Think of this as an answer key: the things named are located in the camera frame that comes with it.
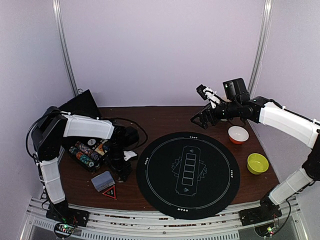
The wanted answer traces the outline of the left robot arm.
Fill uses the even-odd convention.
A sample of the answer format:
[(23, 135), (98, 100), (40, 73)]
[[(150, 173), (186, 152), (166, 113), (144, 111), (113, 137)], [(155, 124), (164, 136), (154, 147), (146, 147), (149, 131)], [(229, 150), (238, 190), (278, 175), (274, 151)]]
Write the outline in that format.
[(61, 222), (72, 218), (62, 187), (59, 158), (60, 148), (69, 137), (96, 138), (105, 141), (106, 153), (101, 157), (121, 181), (126, 181), (132, 166), (125, 159), (128, 147), (138, 144), (138, 131), (131, 126), (115, 123), (113, 118), (93, 118), (49, 107), (29, 128), (26, 139), (32, 140), (33, 158), (46, 190), (50, 210)]

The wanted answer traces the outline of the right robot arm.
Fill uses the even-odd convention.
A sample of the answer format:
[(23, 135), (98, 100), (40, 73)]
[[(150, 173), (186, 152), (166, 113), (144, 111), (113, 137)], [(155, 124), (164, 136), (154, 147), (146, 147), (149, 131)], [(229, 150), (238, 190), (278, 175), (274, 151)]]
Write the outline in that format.
[[(256, 210), (259, 220), (268, 220), (277, 205), (294, 194), (300, 196), (298, 203), (302, 212), (320, 214), (320, 97), (304, 95), (300, 100), (292, 100), (289, 106), (297, 104), (293, 110), (287, 109), (274, 99), (257, 96), (240, 101), (234, 97), (224, 101), (215, 94), (205, 97), (209, 103), (197, 107), (190, 121), (203, 129), (215, 126), (220, 120), (240, 118), (268, 127), (268, 131), (256, 128), (262, 147), (271, 157), (271, 163), (279, 173), (285, 172), (285, 165), (293, 164), (297, 170), (283, 178), (275, 186)], [(267, 136), (276, 130), (280, 133)]]

